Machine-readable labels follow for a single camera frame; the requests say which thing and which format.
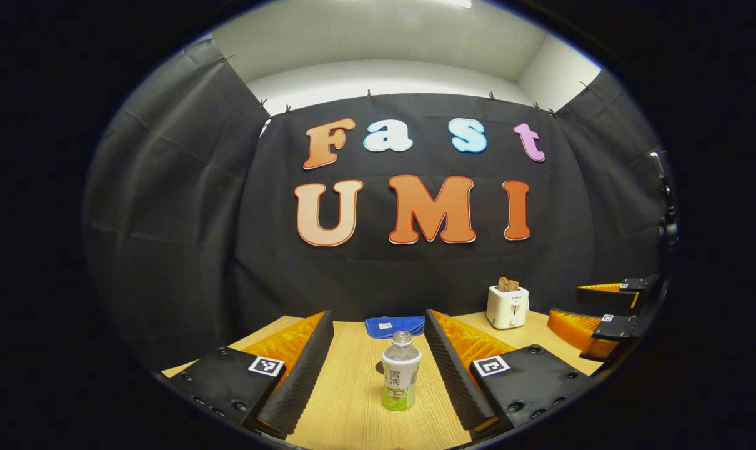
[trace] blue cloth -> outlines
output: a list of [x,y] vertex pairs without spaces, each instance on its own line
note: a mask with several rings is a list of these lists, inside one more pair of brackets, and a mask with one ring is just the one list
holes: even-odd
[[412,336],[420,336],[425,327],[425,316],[374,317],[364,320],[364,327],[374,339],[390,339],[396,331],[408,331]]

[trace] light fixture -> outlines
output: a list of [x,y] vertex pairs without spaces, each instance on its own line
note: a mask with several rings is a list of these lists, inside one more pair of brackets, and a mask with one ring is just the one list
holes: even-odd
[[461,6],[461,8],[472,8],[472,0],[439,0],[442,3],[449,3],[453,6]]

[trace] white toaster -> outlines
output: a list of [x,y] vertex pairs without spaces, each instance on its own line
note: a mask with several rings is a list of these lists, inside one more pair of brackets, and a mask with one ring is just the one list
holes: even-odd
[[489,300],[486,305],[486,318],[492,327],[498,330],[517,328],[525,325],[525,314],[529,308],[527,291],[500,292],[497,286],[489,287]]

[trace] orange gripper part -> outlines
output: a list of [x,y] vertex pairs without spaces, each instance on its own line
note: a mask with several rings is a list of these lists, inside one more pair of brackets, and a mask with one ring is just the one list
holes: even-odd
[[547,318],[547,327],[553,330],[556,336],[581,351],[589,349],[592,333],[598,325],[600,317],[582,316],[558,309],[550,310],[550,316]]
[[479,331],[467,324],[458,322],[458,320],[452,317],[446,316],[440,312],[430,310],[436,321],[442,327],[444,335],[447,340],[450,341],[450,345],[453,345],[456,355],[461,361],[461,365],[464,366],[464,370],[469,373],[472,382],[477,386],[475,377],[470,372],[470,364],[476,359],[490,358],[492,356],[502,355],[503,353],[509,353],[509,351],[515,351],[516,349],[511,345],[506,344],[501,340],[498,340],[490,335],[487,335],[483,331]]
[[612,350],[614,350],[617,344],[620,343],[614,340],[592,339],[592,342],[590,342],[587,346],[585,353],[597,358],[606,359],[610,354],[612,354]]
[[592,289],[593,291],[608,291],[609,293],[618,293],[622,287],[621,282],[610,282],[610,284],[593,284],[590,286],[578,286],[579,289]]
[[280,359],[284,362],[286,371],[284,371],[281,379],[278,380],[275,390],[278,390],[278,387],[284,382],[286,376],[295,367],[297,359],[301,356],[301,351],[303,351],[306,343],[309,342],[309,338],[312,337],[312,333],[314,333],[323,314],[325,313],[321,312],[303,319],[295,325],[290,325],[242,350],[244,353],[264,358]]

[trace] light blue letter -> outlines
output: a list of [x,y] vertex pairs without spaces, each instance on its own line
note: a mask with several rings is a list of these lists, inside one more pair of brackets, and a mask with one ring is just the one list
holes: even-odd
[[394,151],[406,151],[414,143],[409,139],[409,127],[400,120],[378,120],[371,123],[367,131],[370,134],[364,138],[364,148],[369,151],[384,151],[387,148]]
[[447,125],[447,130],[453,134],[453,146],[458,151],[472,151],[479,153],[486,148],[484,126],[474,119],[453,119]]

